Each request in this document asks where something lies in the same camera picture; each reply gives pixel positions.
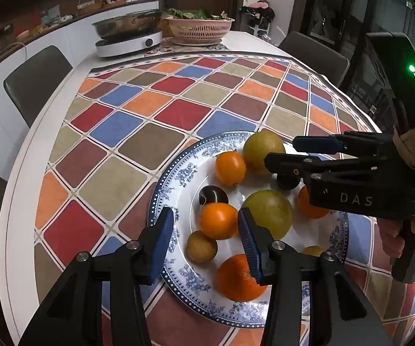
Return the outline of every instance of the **plate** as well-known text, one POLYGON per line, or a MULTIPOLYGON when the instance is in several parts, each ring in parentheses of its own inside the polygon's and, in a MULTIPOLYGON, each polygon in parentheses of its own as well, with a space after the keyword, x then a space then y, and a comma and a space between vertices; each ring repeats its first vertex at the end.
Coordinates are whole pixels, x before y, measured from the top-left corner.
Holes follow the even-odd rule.
POLYGON ((174 44, 177 44, 179 46, 206 47, 206 46, 213 46, 215 44, 219 44, 219 43, 222 42, 222 39, 213 39, 213 40, 209 40, 209 41, 204 42, 204 43, 193 43, 191 41, 186 41, 186 40, 181 39, 181 38, 171 38, 171 41, 174 44))
MULTIPOLYGON (((236 209, 253 192, 275 189, 276 176, 246 174, 236 188, 222 186, 215 178, 215 158, 222 152, 241 152, 247 138, 253 133, 235 131, 205 138, 180 153, 163 172, 153 192, 148 210, 148 223, 153 225, 162 208, 169 206, 174 212, 174 230, 165 258, 162 277, 174 294, 193 311, 213 321, 238 328, 262 328, 268 312, 271 286, 257 299, 250 302, 233 302, 215 290, 215 271, 223 261, 235 254, 244 253, 241 239, 234 236, 218 241, 218 253, 206 264, 194 264, 185 256, 188 236, 198 230, 197 214, 199 190, 206 185, 216 185, 228 194, 229 203, 236 209)), ((298 153, 287 143, 286 152, 298 153)), ((319 245, 334 252, 344 261, 348 248, 348 215, 331 211, 319 220, 310 220, 297 210, 297 194, 303 186, 283 192, 293 206, 293 226, 282 239, 301 251, 310 245, 319 245)), ((302 284, 302 315, 310 315, 310 290, 308 282, 302 284)))

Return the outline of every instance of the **red square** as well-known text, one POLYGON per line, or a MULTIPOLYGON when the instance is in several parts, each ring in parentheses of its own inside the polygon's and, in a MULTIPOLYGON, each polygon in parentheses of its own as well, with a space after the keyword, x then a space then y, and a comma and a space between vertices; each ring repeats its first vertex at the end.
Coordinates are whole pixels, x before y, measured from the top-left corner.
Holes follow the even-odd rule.
POLYGON ((44 232, 44 240, 67 266, 77 253, 90 252, 103 232, 102 224, 73 200, 44 232))
POLYGON ((190 87, 194 82, 193 79, 170 76, 163 79, 161 82, 154 84, 152 89, 178 95, 190 87))
POLYGON ((360 287, 361 290, 364 290, 364 285, 366 283, 367 272, 364 269, 354 267, 347 263, 344 264, 345 270, 353 278, 355 283, 360 287))
POLYGON ((202 67, 210 68, 210 69, 220 68, 223 64, 225 64, 225 61, 209 59, 207 57, 202 58, 201 60, 198 60, 194 63, 194 65, 198 65, 198 66, 202 66, 202 67))
POLYGON ((347 126, 345 123, 339 121, 340 133, 343 134, 345 131, 354 131, 350 126, 347 126))
POLYGON ((97 79, 107 79, 107 78, 110 78, 111 76, 115 75, 116 73, 118 73, 118 71, 119 70, 112 71, 111 73, 106 73, 106 74, 102 74, 100 76, 95 76, 94 78, 97 78, 97 79))
POLYGON ((167 123, 187 131, 193 130, 211 111, 207 106, 176 99, 155 117, 156 121, 167 123))
POLYGON ((86 133, 111 112, 113 112, 112 108, 94 103, 76 117, 71 124, 86 133))
POLYGON ((308 100, 308 92, 305 91, 304 89, 300 89, 299 87, 290 84, 288 82, 283 82, 283 84, 281 85, 281 90, 294 96, 299 98, 300 100, 303 101, 307 101, 308 100))
POLYGON ((403 309, 401 310, 401 317, 411 314, 412 303, 415 296, 415 283, 406 286, 406 295, 404 296, 403 309))
POLYGON ((273 61, 267 61, 267 62, 265 62, 265 64, 267 66, 270 66, 271 68, 275 68, 275 69, 278 69, 278 70, 281 70, 281 71, 286 71, 286 69, 287 69, 286 66, 283 66, 280 63, 276 63, 276 62, 273 62, 273 61))

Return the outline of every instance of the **tangerine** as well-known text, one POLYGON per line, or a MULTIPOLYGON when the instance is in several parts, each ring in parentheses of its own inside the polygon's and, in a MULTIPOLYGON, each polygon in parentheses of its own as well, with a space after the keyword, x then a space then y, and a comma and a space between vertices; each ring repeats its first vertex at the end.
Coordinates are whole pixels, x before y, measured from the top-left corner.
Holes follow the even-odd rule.
POLYGON ((215 285, 219 293, 234 302, 248 302, 262 295, 266 286, 260 286, 249 273, 245 254, 225 260, 215 274, 215 285))
POLYGON ((301 188, 299 195, 297 196, 297 206, 304 215, 311 219, 320 219, 330 212, 329 209, 312 206, 310 204, 310 196, 306 186, 301 188))
POLYGON ((236 186, 243 181, 245 174, 246 163, 238 152, 223 152, 215 159, 215 175, 223 185, 236 186))
POLYGON ((200 211, 201 231, 211 239, 229 239, 238 233, 238 211, 226 203, 209 203, 200 211))

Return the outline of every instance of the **basket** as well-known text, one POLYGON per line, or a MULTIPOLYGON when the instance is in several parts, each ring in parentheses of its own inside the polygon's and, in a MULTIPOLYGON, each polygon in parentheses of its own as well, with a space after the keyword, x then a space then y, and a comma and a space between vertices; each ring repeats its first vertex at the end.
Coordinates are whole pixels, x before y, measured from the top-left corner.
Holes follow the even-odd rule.
POLYGON ((223 38, 231 29, 231 20, 168 19, 176 38, 192 43, 208 43, 223 38))

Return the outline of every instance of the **white table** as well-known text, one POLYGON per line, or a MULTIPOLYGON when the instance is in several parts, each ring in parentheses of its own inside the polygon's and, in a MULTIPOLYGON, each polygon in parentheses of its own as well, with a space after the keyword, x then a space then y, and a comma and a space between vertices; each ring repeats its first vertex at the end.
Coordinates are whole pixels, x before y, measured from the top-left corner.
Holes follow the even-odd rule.
MULTIPOLYGON (((243 32, 229 32, 223 44, 230 50, 287 55, 243 32)), ((34 266, 34 224, 46 163, 65 114, 91 69, 139 57, 143 54, 112 60, 100 59, 95 54, 86 57, 52 94, 22 144, 9 177, 0 215, 0 298, 15 344, 39 306, 34 266)))

